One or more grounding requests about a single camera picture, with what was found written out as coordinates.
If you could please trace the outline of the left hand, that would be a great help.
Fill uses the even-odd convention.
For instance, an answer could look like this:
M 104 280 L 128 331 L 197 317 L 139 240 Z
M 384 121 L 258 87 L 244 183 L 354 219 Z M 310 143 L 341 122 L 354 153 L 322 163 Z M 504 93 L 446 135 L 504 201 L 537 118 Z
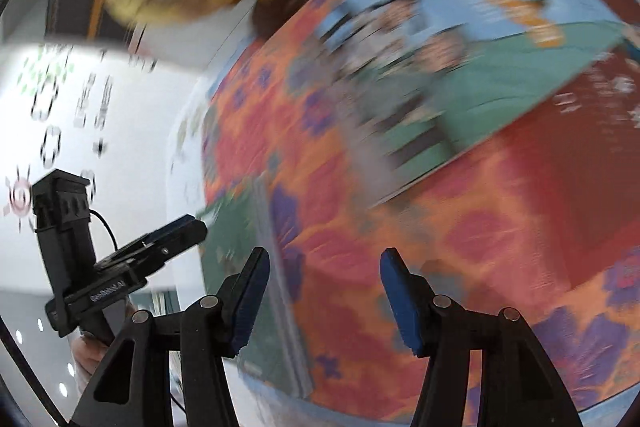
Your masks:
M 136 311 L 136 307 L 129 299 L 126 299 L 114 303 L 113 306 L 105 310 L 105 314 L 110 324 L 116 326 L 116 332 L 119 332 L 134 311 Z M 80 333 L 70 340 L 70 351 L 72 351 L 78 393 L 82 395 L 100 365 L 107 347 L 91 335 Z

